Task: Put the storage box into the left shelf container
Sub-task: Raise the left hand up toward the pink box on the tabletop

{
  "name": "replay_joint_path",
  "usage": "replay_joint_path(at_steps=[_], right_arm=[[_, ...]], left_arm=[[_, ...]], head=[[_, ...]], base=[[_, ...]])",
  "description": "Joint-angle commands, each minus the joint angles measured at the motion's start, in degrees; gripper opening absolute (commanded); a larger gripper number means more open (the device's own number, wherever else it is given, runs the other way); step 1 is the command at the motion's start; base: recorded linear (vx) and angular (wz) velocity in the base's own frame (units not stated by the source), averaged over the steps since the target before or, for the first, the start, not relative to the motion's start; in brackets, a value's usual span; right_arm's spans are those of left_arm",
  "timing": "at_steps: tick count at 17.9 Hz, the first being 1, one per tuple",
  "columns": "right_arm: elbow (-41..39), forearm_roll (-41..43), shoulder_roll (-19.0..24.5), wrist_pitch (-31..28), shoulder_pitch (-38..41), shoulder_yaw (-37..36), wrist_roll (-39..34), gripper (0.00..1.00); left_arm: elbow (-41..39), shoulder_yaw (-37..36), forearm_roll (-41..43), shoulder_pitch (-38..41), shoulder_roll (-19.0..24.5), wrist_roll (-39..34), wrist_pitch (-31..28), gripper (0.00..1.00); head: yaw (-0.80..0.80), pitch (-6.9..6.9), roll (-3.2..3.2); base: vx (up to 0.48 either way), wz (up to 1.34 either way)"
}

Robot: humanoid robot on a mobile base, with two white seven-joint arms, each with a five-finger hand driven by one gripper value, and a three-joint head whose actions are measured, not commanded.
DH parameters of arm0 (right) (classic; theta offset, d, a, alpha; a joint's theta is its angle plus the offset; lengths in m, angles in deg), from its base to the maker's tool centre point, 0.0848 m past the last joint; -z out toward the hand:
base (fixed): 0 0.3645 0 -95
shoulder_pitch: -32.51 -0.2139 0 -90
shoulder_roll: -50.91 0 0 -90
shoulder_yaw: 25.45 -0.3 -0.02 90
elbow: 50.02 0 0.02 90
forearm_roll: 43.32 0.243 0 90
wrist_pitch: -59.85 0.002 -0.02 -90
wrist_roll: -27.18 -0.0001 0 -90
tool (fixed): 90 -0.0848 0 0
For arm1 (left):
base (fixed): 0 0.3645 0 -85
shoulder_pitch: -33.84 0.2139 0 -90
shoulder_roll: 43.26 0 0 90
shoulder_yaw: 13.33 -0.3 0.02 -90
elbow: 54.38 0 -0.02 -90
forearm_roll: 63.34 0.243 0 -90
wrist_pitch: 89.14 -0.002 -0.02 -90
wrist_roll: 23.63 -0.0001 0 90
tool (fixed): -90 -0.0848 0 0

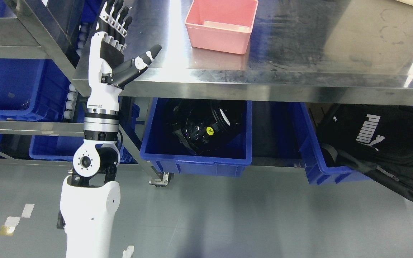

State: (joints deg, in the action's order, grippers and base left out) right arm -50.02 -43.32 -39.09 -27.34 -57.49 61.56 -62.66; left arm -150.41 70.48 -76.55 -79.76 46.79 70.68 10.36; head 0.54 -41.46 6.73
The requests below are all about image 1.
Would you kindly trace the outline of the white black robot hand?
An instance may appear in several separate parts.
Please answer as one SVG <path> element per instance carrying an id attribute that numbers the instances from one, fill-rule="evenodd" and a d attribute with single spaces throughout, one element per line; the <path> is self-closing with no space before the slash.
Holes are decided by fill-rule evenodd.
<path id="1" fill-rule="evenodd" d="M 124 61 L 125 38 L 133 18 L 123 0 L 105 0 L 90 40 L 87 109 L 119 111 L 124 87 L 144 73 L 162 49 L 156 44 L 145 53 Z"/>

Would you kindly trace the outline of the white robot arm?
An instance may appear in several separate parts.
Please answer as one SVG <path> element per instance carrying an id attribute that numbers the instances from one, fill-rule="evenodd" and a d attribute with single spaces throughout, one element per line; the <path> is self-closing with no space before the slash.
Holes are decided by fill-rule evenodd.
<path id="1" fill-rule="evenodd" d="M 67 258 L 108 258 L 113 221 L 121 201 L 115 180 L 120 164 L 118 98 L 142 75 L 162 49 L 124 59 L 132 22 L 122 0 L 105 0 L 91 30 L 84 138 L 71 173 L 62 183 L 59 220 L 67 235 Z"/>

